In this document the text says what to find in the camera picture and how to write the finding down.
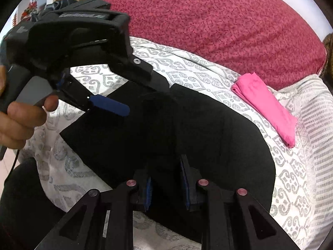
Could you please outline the person left hand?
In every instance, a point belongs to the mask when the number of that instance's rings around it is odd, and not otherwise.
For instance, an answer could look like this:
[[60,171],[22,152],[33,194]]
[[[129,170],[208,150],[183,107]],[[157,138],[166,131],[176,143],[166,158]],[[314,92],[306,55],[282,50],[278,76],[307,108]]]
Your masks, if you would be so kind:
[[48,96],[42,107],[12,102],[6,113],[1,113],[1,145],[18,150],[24,148],[34,129],[46,122],[47,113],[55,111],[58,104],[56,95]]

